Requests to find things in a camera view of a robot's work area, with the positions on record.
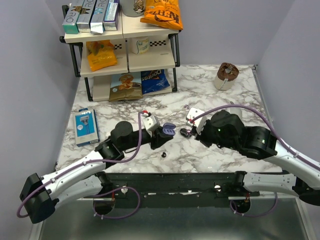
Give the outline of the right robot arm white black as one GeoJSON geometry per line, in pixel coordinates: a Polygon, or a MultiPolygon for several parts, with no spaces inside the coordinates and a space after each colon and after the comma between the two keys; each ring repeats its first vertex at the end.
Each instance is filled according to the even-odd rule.
{"type": "Polygon", "coordinates": [[[234,195],[260,191],[285,193],[319,206],[320,164],[287,146],[269,129],[245,126],[238,115],[225,110],[207,119],[202,110],[194,107],[186,115],[186,124],[191,127],[195,139],[206,147],[228,148],[249,159],[263,160],[282,168],[281,173],[242,173],[230,183],[234,195]]]}

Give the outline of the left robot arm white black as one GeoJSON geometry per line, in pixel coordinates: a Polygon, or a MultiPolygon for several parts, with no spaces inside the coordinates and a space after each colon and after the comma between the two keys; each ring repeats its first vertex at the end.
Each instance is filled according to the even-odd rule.
{"type": "Polygon", "coordinates": [[[23,217],[21,209],[24,208],[25,217],[37,224],[50,217],[63,203],[82,197],[107,197],[113,190],[102,179],[103,171],[135,158],[133,154],[126,159],[126,150],[134,148],[139,151],[145,144],[152,150],[163,146],[174,138],[175,128],[173,123],[160,125],[153,116],[139,116],[137,131],[128,121],[118,122],[110,136],[87,156],[50,174],[28,176],[19,195],[21,205],[17,217],[23,217]]]}

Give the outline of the blue-purple earbud charging case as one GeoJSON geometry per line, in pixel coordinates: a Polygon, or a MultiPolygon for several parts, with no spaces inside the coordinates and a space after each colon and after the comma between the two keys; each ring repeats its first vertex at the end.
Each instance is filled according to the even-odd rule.
{"type": "Polygon", "coordinates": [[[162,126],[162,132],[166,135],[174,136],[176,134],[175,128],[175,124],[166,122],[162,126]]]}

